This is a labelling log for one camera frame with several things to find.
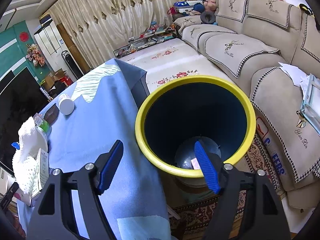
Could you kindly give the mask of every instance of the white jar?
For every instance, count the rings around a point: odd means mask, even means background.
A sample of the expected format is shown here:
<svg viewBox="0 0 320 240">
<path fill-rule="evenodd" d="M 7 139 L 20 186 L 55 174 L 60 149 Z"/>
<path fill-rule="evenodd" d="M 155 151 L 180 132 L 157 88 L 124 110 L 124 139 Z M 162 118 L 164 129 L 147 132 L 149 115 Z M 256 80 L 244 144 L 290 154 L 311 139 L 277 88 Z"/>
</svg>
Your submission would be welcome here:
<svg viewBox="0 0 320 240">
<path fill-rule="evenodd" d="M 75 109 L 75 103 L 67 94 L 62 94 L 59 96 L 58 106 L 59 106 L 60 112 L 63 113 L 64 115 L 71 114 Z"/>
</svg>

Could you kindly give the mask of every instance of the green wall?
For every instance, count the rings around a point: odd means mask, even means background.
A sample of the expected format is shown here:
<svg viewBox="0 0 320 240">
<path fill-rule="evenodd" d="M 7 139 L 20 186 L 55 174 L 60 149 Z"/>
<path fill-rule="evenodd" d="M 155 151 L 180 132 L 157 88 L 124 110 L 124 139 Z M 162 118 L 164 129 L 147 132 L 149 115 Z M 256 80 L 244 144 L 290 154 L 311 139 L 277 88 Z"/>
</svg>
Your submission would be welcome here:
<svg viewBox="0 0 320 240">
<path fill-rule="evenodd" d="M 27 42 L 22 42 L 20 40 L 19 35 L 22 32 L 28 33 L 29 40 Z M 29 33 L 25 21 L 17 23 L 11 28 L 0 33 L 0 48 L 14 39 L 16 39 L 17 42 L 0 53 L 0 77 L 20 59 L 27 55 L 27 44 L 31 45 L 32 43 L 35 43 Z M 50 69 L 47 65 L 44 65 L 43 67 L 38 65 L 35 67 L 32 61 L 26 59 L 26 61 L 23 62 L 17 69 L 15 69 L 13 73 L 17 75 L 25 67 L 30 70 L 34 77 L 38 78 L 38 83 L 40 83 L 50 72 Z"/>
</svg>

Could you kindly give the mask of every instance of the silver screw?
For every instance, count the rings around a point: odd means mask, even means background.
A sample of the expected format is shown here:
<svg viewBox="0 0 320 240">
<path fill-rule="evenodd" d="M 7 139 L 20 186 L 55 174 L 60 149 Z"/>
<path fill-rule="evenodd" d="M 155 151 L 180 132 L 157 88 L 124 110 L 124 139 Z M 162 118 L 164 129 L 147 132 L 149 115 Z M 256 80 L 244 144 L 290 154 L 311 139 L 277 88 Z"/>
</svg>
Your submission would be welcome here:
<svg viewBox="0 0 320 240">
<path fill-rule="evenodd" d="M 259 176 L 264 176 L 266 174 L 264 170 L 258 170 L 257 173 Z"/>
<path fill-rule="evenodd" d="M 53 174 L 54 176 L 57 176 L 59 173 L 60 173 L 60 169 L 55 169 L 55 170 L 53 170 L 53 172 L 52 172 L 52 174 Z"/>
<path fill-rule="evenodd" d="M 93 164 L 93 163 L 88 163 L 88 164 L 85 165 L 85 169 L 86 169 L 86 170 L 92 170 L 93 167 L 94 167 L 94 164 Z"/>
<path fill-rule="evenodd" d="M 233 169 L 233 166 L 230 163 L 226 163 L 225 165 L 223 165 L 223 167 L 227 170 L 230 171 Z"/>
</svg>

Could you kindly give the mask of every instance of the pink stuffed toy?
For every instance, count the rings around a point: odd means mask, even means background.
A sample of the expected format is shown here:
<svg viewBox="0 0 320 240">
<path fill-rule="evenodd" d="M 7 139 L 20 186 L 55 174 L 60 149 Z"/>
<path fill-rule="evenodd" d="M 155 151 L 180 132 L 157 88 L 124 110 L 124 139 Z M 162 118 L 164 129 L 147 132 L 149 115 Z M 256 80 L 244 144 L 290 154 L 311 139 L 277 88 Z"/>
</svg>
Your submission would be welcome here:
<svg viewBox="0 0 320 240">
<path fill-rule="evenodd" d="M 215 11 L 216 10 L 216 0 L 205 0 L 203 3 L 206 11 Z"/>
</svg>

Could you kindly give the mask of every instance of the red decoration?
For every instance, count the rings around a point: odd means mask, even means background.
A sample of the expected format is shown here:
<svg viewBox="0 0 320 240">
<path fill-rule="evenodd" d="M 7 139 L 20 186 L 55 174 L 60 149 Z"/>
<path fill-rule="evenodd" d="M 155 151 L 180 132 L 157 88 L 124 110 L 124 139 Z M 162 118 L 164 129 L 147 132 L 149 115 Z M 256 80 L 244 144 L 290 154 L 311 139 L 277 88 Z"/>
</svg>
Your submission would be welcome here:
<svg viewBox="0 0 320 240">
<path fill-rule="evenodd" d="M 20 41 L 27 42 L 29 40 L 29 34 L 26 32 L 22 32 L 19 35 Z"/>
</svg>

